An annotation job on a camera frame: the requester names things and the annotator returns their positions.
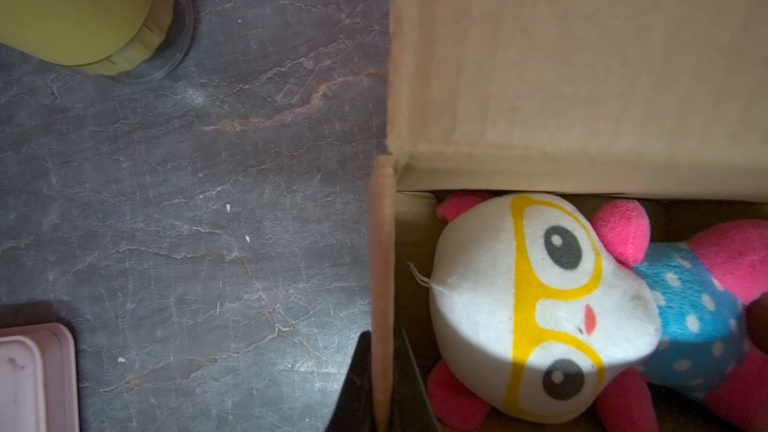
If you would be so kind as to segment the yellow pen cup left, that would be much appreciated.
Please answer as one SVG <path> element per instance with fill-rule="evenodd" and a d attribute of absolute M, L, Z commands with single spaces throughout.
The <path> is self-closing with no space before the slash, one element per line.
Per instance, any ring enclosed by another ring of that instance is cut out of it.
<path fill-rule="evenodd" d="M 1 0 L 1 42 L 124 84 L 159 80 L 192 38 L 191 0 Z"/>

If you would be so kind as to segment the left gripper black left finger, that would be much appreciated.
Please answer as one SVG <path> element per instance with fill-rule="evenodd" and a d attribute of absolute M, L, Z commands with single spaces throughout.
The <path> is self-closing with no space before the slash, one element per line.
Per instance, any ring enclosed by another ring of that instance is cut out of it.
<path fill-rule="evenodd" d="M 362 332 L 352 355 L 326 432 L 374 430 L 371 379 L 371 333 Z"/>

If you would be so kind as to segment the brown cardboard express box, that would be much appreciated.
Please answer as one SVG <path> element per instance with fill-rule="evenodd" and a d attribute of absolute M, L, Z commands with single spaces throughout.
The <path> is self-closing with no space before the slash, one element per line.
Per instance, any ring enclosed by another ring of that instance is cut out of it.
<path fill-rule="evenodd" d="M 387 151 L 369 185 L 374 427 L 394 334 L 427 391 L 440 360 L 421 279 L 458 191 L 543 193 L 592 218 L 634 200 L 655 242 L 767 224 L 767 0 L 390 0 Z M 744 431 L 651 385 L 654 431 Z M 473 431 L 610 431 L 492 410 Z"/>

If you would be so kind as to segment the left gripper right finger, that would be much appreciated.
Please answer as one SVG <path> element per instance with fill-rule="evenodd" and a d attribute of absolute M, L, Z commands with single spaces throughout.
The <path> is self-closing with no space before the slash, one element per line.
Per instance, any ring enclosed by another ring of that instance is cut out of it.
<path fill-rule="evenodd" d="M 391 430 L 396 432 L 439 432 L 436 419 L 413 356 L 408 337 L 400 329 L 394 334 Z"/>

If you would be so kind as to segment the white yellow toy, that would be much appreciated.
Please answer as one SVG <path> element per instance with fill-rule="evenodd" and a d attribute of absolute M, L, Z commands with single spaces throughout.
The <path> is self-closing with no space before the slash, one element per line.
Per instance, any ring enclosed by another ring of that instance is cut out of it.
<path fill-rule="evenodd" d="M 767 427 L 767 355 L 748 308 L 767 293 L 767 224 L 655 242 L 634 200 L 584 217 L 543 193 L 458 191 L 432 273 L 437 419 L 462 431 L 490 411 L 564 423 L 595 407 L 610 431 L 654 431 L 650 386 L 744 431 Z"/>

